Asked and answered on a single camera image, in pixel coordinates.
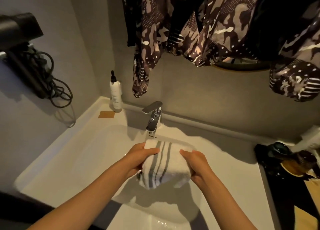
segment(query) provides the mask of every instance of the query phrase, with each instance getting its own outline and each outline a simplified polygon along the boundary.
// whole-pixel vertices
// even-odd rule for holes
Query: faucet handle
[[[142,109],[142,112],[145,114],[148,114],[152,111],[161,112],[162,111],[162,102],[155,101],[154,103],[151,103],[149,106],[146,106],[144,109]]]

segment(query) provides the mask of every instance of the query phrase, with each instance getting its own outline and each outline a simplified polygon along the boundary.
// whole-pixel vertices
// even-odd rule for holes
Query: person's left hand
[[[142,164],[147,157],[157,154],[160,151],[159,148],[145,149],[145,144],[145,142],[135,144],[122,158],[122,162],[128,171],[127,178],[134,176],[139,170],[142,169]]]

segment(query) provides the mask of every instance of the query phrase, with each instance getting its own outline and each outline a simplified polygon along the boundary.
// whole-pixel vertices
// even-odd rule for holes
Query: white sink
[[[106,98],[100,98],[73,128],[47,148],[17,178],[16,188],[57,207],[121,159],[134,144],[149,139],[145,131],[149,115],[124,109],[114,119],[98,119],[103,110],[110,110]],[[274,229],[253,142],[168,120],[164,120],[164,125],[153,136],[203,152],[256,227]],[[173,184],[167,182],[154,190],[146,190],[132,177],[118,190],[95,224],[108,230],[219,229],[204,196],[193,182],[180,189],[173,188]]]

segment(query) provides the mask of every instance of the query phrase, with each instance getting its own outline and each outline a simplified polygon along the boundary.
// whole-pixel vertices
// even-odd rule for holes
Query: chrome faucet
[[[145,114],[152,112],[150,120],[146,126],[146,130],[149,131],[149,134],[153,134],[156,129],[161,126],[162,102],[155,101],[142,109],[142,111]]]

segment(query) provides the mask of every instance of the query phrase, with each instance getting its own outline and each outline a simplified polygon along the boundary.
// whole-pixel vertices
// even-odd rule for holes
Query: person's right arm
[[[221,230],[256,230],[228,189],[214,174],[206,157],[199,151],[181,150],[180,153],[194,170],[191,179],[205,196]]]

